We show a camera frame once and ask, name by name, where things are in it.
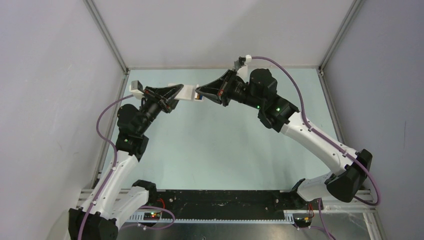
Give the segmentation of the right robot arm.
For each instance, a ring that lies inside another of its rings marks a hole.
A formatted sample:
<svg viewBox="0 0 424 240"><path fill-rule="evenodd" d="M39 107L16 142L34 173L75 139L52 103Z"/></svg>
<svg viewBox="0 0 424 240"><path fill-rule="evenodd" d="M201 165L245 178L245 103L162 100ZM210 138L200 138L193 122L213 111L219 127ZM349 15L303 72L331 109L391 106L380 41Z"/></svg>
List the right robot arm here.
<svg viewBox="0 0 424 240"><path fill-rule="evenodd" d="M297 106L278 95L277 85L269 69L254 69L248 82L229 69L195 91L224 107L236 101L257 109L257 117L266 128L298 142L329 168L327 174L296 183L290 191L295 208L304 209L312 200L328 196L351 202L367 178L372 154L366 149L356 151L322 133Z"/></svg>

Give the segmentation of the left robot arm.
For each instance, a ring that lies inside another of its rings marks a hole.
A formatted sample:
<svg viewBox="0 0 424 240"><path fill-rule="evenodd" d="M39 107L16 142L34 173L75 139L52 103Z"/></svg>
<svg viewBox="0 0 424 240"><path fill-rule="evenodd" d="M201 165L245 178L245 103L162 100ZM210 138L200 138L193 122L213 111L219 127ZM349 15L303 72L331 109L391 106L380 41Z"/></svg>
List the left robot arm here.
<svg viewBox="0 0 424 240"><path fill-rule="evenodd" d="M90 196L79 208L68 211L68 232L72 240L115 240L126 220L139 208L155 209L158 202L156 185L137 180L129 192L117 200L128 174L144 155L149 138L147 129L163 113L171 113L179 102L177 95L183 84L167 87L143 87L138 81L132 83L130 95L124 100L137 98L140 107L127 103L117 111L118 137L115 142L102 134L99 136L113 149L113 158L106 172Z"/></svg>

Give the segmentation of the white remote control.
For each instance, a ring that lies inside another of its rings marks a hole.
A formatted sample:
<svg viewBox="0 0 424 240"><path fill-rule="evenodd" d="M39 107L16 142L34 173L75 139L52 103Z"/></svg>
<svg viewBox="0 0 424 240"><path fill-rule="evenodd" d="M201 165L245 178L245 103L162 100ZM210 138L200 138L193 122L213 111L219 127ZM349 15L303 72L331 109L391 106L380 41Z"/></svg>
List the white remote control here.
<svg viewBox="0 0 424 240"><path fill-rule="evenodd" d="M183 89L179 92L179 94L176 96L177 100L180 101L190 101L190 102L203 102L196 100L196 88L198 88L200 85L188 85L185 84Z"/></svg>

